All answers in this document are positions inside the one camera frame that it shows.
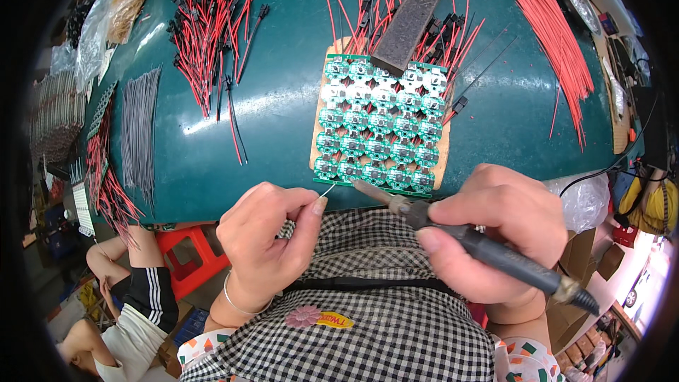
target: dark rectangular block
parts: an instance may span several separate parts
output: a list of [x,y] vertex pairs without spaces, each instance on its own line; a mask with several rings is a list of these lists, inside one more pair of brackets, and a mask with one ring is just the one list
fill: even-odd
[[407,68],[439,0],[403,0],[370,63],[400,77]]

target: circuit board panel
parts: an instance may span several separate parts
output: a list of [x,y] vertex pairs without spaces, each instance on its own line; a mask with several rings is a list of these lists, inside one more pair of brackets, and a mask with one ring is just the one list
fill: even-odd
[[447,161],[447,69],[411,62],[399,78],[368,56],[329,53],[323,70],[314,180],[349,185],[360,178],[389,192],[430,197]]

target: green table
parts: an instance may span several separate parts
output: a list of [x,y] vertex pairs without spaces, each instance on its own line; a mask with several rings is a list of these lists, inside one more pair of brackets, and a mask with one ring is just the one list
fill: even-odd
[[[458,13],[464,12],[464,1],[456,0]],[[148,213],[139,192],[128,190],[130,198],[147,214],[143,222],[216,220],[250,186],[263,180],[319,192],[327,189],[327,184],[312,182],[314,174],[308,168],[321,68],[325,50],[332,43],[326,1],[256,0],[254,5],[259,9],[263,3],[270,4],[271,12],[259,26],[242,81],[233,90],[249,165],[238,165],[228,121],[216,123],[214,116],[204,121],[188,82],[172,66],[175,47],[165,31],[176,10],[170,0],[146,0],[142,15],[150,14],[150,18],[135,23],[128,44],[118,47],[104,81],[94,89],[86,127],[106,86],[120,80],[110,159],[121,180],[122,86],[163,64],[155,126],[155,215]],[[357,0],[343,3],[349,15],[356,15]],[[445,17],[451,11],[450,0],[441,0],[435,14]],[[590,38],[580,32],[576,35],[596,88],[581,104],[587,132],[587,147],[581,152],[562,99],[554,135],[548,139],[556,77],[514,0],[470,0],[470,14],[474,11],[475,23],[484,17],[486,22],[467,55],[467,63],[510,25],[460,76],[458,91],[514,36],[519,38],[465,94],[469,105],[452,120],[446,174],[435,196],[457,192],[478,163],[500,164],[539,180],[607,167],[614,158],[610,114]],[[224,103],[222,115],[227,115]],[[328,196],[328,209],[376,205],[343,186],[337,186]]]

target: silver bangle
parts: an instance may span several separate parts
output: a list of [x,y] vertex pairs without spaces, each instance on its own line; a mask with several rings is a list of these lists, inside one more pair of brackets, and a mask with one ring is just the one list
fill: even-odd
[[224,296],[226,297],[226,301],[229,301],[229,304],[231,304],[231,306],[234,309],[236,309],[237,311],[240,311],[241,313],[248,315],[248,316],[257,316],[259,314],[262,314],[264,311],[266,311],[271,306],[271,303],[274,302],[274,299],[271,298],[269,300],[269,303],[266,305],[266,307],[264,307],[264,309],[262,311],[259,311],[258,313],[248,313],[247,311],[243,311],[243,310],[239,309],[238,307],[236,307],[233,304],[233,302],[231,301],[231,298],[229,298],[229,294],[226,293],[226,282],[229,280],[229,276],[231,276],[231,270],[229,270],[229,273],[226,273],[226,277],[224,279]]

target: hand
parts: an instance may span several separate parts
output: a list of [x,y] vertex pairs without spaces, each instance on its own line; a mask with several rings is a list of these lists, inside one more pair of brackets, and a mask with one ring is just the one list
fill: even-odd
[[[485,225],[493,240],[509,241],[547,268],[568,241],[559,197],[537,180],[489,164],[477,166],[458,194],[430,206],[429,218],[442,225]],[[472,259],[440,229],[423,228],[418,239],[438,278],[472,302],[522,305],[536,296],[536,288]]]
[[[233,304],[258,312],[311,262],[327,198],[271,183],[252,187],[221,217],[216,229],[232,263],[227,292]],[[285,219],[297,222],[291,239],[275,239]]]
[[109,277],[104,276],[102,280],[99,281],[99,292],[101,292],[101,296],[104,297],[106,302],[111,303],[113,302],[113,298],[111,297],[111,287],[109,286]]

